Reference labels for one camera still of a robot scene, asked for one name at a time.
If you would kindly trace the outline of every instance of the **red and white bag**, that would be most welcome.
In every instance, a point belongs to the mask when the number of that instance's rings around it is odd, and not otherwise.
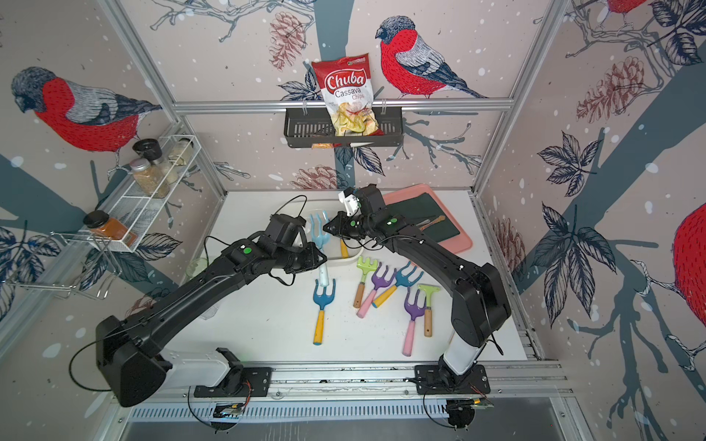
[[[373,113],[368,54],[312,63],[336,136],[382,135]]]

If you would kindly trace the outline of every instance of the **garden fork toy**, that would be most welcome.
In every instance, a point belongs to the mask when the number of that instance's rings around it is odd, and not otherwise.
[[[309,215],[309,223],[311,224],[311,241],[316,244],[319,251],[323,252],[323,246],[328,243],[331,239],[329,233],[324,233],[321,227],[328,223],[328,216],[326,212],[323,212],[323,222],[321,221],[321,216],[316,213],[316,219],[318,219],[317,224],[313,221],[313,215]],[[328,267],[324,263],[318,268],[318,278],[321,280],[321,286],[328,286]]]
[[[355,293],[355,300],[353,301],[354,308],[360,308],[360,303],[363,301],[363,291],[365,291],[365,279],[370,271],[375,271],[379,268],[378,260],[375,259],[371,262],[370,258],[363,260],[363,256],[360,256],[358,257],[358,268],[363,271],[363,277],[360,279],[358,291]]]
[[[397,280],[395,283],[395,286],[393,286],[392,288],[390,288],[387,291],[380,294],[380,296],[378,298],[376,298],[375,301],[373,302],[373,306],[375,306],[376,308],[380,308],[380,305],[385,303],[385,301],[395,293],[395,290],[397,290],[398,286],[406,286],[407,288],[410,288],[412,285],[417,283],[419,281],[419,279],[421,279],[421,276],[424,275],[424,271],[422,271],[421,274],[419,275],[419,277],[417,277],[413,282],[409,281],[409,277],[412,274],[414,274],[415,271],[417,271],[417,267],[412,268],[412,271],[409,274],[407,274],[406,276],[402,274],[402,270],[405,269],[406,267],[410,266],[411,264],[412,264],[412,261],[407,262],[407,264],[404,267],[402,267],[402,269],[400,271],[397,272],[397,274],[395,275],[395,278]]]
[[[313,343],[316,346],[323,342],[323,308],[333,302],[333,298],[336,297],[336,279],[333,280],[333,290],[330,296],[326,295],[326,287],[323,287],[323,294],[317,294],[317,291],[318,279],[316,280],[316,286],[313,288],[313,302],[320,308],[318,311],[318,320],[316,321],[316,331],[313,333]]]
[[[397,270],[393,271],[393,275],[390,276],[389,280],[385,280],[385,276],[388,273],[388,270],[390,267],[385,265],[385,272],[383,273],[382,277],[378,277],[378,271],[380,271],[380,268],[382,268],[383,264],[381,263],[378,266],[378,269],[375,271],[375,274],[370,278],[371,281],[373,281],[373,291],[370,291],[370,294],[365,298],[365,302],[361,305],[360,309],[358,310],[357,316],[360,318],[364,318],[365,314],[368,313],[368,309],[370,309],[370,305],[373,304],[373,300],[375,299],[375,294],[378,293],[378,290],[380,288],[387,288],[390,286],[390,284],[395,280],[395,276],[397,275]]]
[[[405,297],[405,310],[409,313],[409,324],[407,326],[407,336],[405,337],[405,346],[402,348],[402,355],[405,357],[412,356],[412,345],[414,344],[414,321],[424,315],[424,310],[426,309],[426,297],[424,298],[424,306],[417,306],[417,301],[419,300],[419,292],[421,289],[417,289],[417,295],[414,296],[414,303],[409,302],[409,295],[412,293],[412,287],[407,287],[407,297]]]

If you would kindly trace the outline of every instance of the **yellow handle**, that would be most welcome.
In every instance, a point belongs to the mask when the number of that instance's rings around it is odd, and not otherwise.
[[[347,259],[350,257],[348,255],[348,247],[346,247],[346,244],[343,242],[343,239],[341,239],[341,257],[344,259]]]
[[[323,341],[323,309],[318,312],[316,331],[313,333],[313,343],[318,346]]]
[[[393,286],[392,288],[390,288],[387,291],[380,294],[380,296],[378,298],[376,298],[375,301],[373,302],[373,306],[375,306],[376,308],[380,308],[380,305],[385,303],[385,300],[387,300],[390,296],[392,296],[395,293],[396,289],[397,289],[397,285]]]

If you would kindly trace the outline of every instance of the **glass jar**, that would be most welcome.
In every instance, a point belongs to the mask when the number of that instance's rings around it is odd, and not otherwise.
[[[191,161],[192,156],[193,146],[188,138],[182,138],[177,141],[172,151],[169,152],[169,160],[175,161],[174,165],[187,165]]]
[[[139,140],[133,145],[133,150],[140,157],[148,160],[152,165],[156,166],[163,175],[167,177],[167,184],[173,184],[179,180],[177,171],[172,167],[172,163],[165,161],[160,148],[160,142],[154,138],[146,138]]]
[[[124,241],[128,247],[132,246],[137,235],[124,226],[118,219],[110,217],[102,210],[95,210],[83,218],[83,224],[98,236],[107,237],[114,241]]]
[[[148,160],[140,158],[130,161],[130,168],[135,182],[145,194],[159,199],[167,197],[169,186],[164,179],[164,174],[156,166],[151,165]]]

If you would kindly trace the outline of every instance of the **black lid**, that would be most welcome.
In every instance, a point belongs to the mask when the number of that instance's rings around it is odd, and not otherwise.
[[[137,143],[133,144],[133,150],[135,150],[140,157],[148,161],[154,161],[162,156],[160,142],[154,138],[139,140]]]
[[[88,228],[98,228],[99,226],[105,225],[108,219],[110,219],[108,213],[102,210],[95,210],[88,213],[83,218],[83,224]]]

